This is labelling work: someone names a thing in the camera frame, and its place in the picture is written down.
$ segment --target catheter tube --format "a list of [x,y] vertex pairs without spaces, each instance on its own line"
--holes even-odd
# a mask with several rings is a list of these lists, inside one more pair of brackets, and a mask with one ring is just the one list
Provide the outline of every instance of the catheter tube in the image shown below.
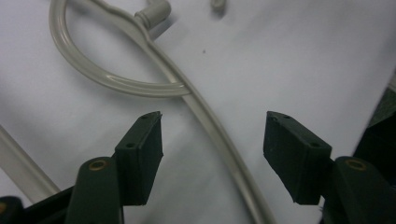
[[[90,4],[93,4],[94,7],[101,10],[114,25],[131,37],[132,40],[161,68],[172,83],[178,83],[180,87],[179,90],[185,89],[183,92],[189,92],[190,94],[176,94],[176,88],[174,88],[174,95],[145,94],[142,93],[146,88],[145,86],[140,86],[141,89],[138,89],[135,85],[124,86],[122,90],[119,88],[112,88],[115,84],[113,78],[104,78],[102,72],[95,74],[91,73],[91,71],[82,69],[82,67],[85,66],[84,60],[81,60],[82,54],[77,50],[67,32],[65,22],[66,2],[67,0],[52,0],[49,13],[49,24],[52,37],[66,60],[75,66],[83,75],[116,91],[148,97],[181,96],[198,120],[203,124],[205,130],[218,148],[255,223],[276,223],[268,205],[263,199],[257,185],[254,183],[248,168],[243,163],[242,158],[231,142],[231,139],[199,92],[192,86],[176,65],[152,42],[147,29],[144,27],[143,23],[140,22],[141,20],[137,20],[128,13],[108,5],[102,0],[88,1]],[[97,65],[90,65],[90,67],[94,67],[96,70],[99,69],[98,71],[103,70]],[[122,81],[135,82],[126,78],[122,78]]]
[[1,125],[0,166],[32,203],[38,203],[59,192],[56,185]]

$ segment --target metal grommet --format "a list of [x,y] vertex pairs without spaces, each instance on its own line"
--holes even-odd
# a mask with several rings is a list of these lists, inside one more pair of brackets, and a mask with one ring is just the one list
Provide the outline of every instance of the metal grommet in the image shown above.
[[93,161],[90,163],[89,169],[91,171],[103,170],[107,166],[107,162],[104,160]]
[[348,165],[350,168],[358,171],[365,171],[367,169],[366,164],[364,164],[362,161],[358,160],[347,160],[346,165]]
[[6,203],[0,203],[0,214],[3,214],[7,209]]

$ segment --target curved tube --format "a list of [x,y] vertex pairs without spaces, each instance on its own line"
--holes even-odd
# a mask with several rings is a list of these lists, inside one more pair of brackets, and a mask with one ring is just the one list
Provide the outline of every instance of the curved tube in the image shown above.
[[60,190],[0,125],[0,165],[32,203]]
[[[91,73],[91,71],[81,69],[84,65],[81,60],[81,53],[74,46],[66,27],[65,22],[65,5],[67,0],[52,0],[49,14],[49,24],[53,39],[62,55],[69,61],[78,71],[83,71],[83,75],[91,78],[92,80],[99,82],[107,87],[115,85],[114,78],[103,78],[103,72],[98,75]],[[168,77],[171,83],[184,89],[183,93],[179,93],[183,100],[189,105],[192,112],[200,120],[205,127],[205,130],[217,146],[224,162],[226,163],[235,184],[239,188],[245,203],[252,215],[255,223],[276,223],[275,219],[263,199],[257,185],[255,184],[248,168],[244,164],[238,151],[233,145],[231,139],[224,131],[219,121],[210,110],[204,99],[201,97],[199,92],[192,86],[188,79],[183,73],[176,67],[176,65],[152,42],[149,38],[149,33],[145,28],[143,22],[136,17],[131,16],[121,9],[112,7],[102,0],[88,0],[90,7],[101,11],[110,21],[113,22],[118,28],[120,28],[125,34],[132,38],[132,40],[153,60],[164,74]],[[90,65],[89,67],[95,67],[100,69],[98,66]],[[122,81],[129,81],[135,83],[130,79],[123,78]],[[124,86],[125,89],[112,88],[116,91],[122,91],[125,93],[149,96],[149,97],[169,97],[170,95],[158,95],[158,94],[146,94],[142,91],[150,90],[144,89],[147,86],[140,86],[143,89],[137,89],[135,85]]]

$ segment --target tube connector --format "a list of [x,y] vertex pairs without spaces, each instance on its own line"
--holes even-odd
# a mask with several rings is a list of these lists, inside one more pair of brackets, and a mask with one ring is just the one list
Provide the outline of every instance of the tube connector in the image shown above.
[[145,9],[136,12],[134,16],[141,20],[143,25],[149,30],[168,18],[171,10],[171,5],[167,1],[162,0],[150,4]]

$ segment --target white surface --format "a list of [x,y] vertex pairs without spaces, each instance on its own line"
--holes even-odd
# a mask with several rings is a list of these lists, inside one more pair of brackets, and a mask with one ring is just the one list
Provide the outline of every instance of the white surface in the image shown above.
[[[131,13],[146,4],[108,3]],[[396,2],[229,1],[222,17],[207,1],[171,4],[156,43],[219,116],[278,223],[317,223],[319,207],[293,204],[262,156],[265,112],[299,120],[333,146],[333,158],[350,155],[392,76]],[[49,6],[0,6],[0,121],[49,177],[61,189],[73,185],[84,161],[111,155],[140,115],[161,110],[163,161],[148,205],[126,208],[127,223],[249,223],[187,106],[117,93],[79,74],[52,43]],[[109,71],[165,81],[123,34],[78,3],[70,4],[68,26],[81,50]],[[13,188],[1,178],[2,195]]]

